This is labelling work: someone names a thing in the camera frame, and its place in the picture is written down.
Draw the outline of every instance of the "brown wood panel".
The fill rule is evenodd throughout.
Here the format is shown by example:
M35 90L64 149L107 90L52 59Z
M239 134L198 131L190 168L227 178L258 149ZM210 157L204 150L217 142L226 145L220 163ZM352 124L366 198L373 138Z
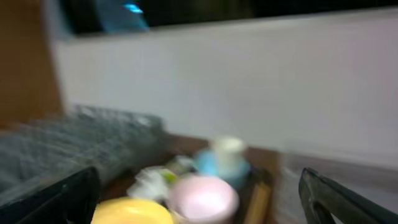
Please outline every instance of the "brown wood panel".
M39 1L0 0L0 129L61 112Z

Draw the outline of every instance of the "white wall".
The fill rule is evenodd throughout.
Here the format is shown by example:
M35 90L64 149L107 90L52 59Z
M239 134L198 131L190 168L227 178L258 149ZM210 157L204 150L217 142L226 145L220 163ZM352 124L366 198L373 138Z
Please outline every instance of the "white wall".
M67 103L157 114L189 136L398 161L395 10L53 39L52 47Z

